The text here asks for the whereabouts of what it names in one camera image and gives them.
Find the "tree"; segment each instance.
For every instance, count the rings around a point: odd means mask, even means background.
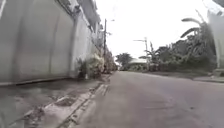
[[[186,42],[188,43],[187,57],[205,57],[210,61],[214,61],[214,55],[216,54],[216,52],[211,28],[209,24],[205,22],[201,14],[198,11],[197,13],[202,22],[193,18],[184,18],[182,20],[183,22],[194,22],[198,24],[198,27],[190,28],[181,35],[181,38],[183,38],[194,32],[194,34],[192,36],[189,36],[186,40]]]
[[[122,54],[119,54],[116,56],[117,58],[117,62],[120,63],[122,66],[125,66],[127,65],[131,60],[132,60],[132,57],[130,54],[128,53],[122,53]]]

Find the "concrete wall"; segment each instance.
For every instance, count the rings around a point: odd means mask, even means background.
[[[215,40],[218,69],[224,69],[224,17],[208,13],[209,23]]]
[[[0,19],[0,82],[68,76],[72,18],[54,0],[7,0]]]

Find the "white sky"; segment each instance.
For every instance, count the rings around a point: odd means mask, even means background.
[[[108,19],[112,35],[107,44],[114,56],[123,52],[133,57],[145,55],[145,44],[133,41],[144,37],[152,41],[155,49],[176,42],[183,32],[195,26],[181,19],[199,20],[195,9],[207,18],[202,0],[96,0],[96,3],[102,24]]]

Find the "road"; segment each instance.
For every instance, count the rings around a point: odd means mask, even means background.
[[[224,84],[117,72],[84,128],[224,128]]]

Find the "curb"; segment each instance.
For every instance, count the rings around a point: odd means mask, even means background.
[[[70,121],[78,124],[80,117],[92,103],[92,100],[104,96],[107,88],[108,85],[101,84],[75,99],[64,96],[44,108],[36,108],[27,112],[21,120],[11,124],[9,128],[60,128]],[[66,103],[74,102],[66,106],[59,106],[58,104],[63,104],[64,100],[68,100]]]

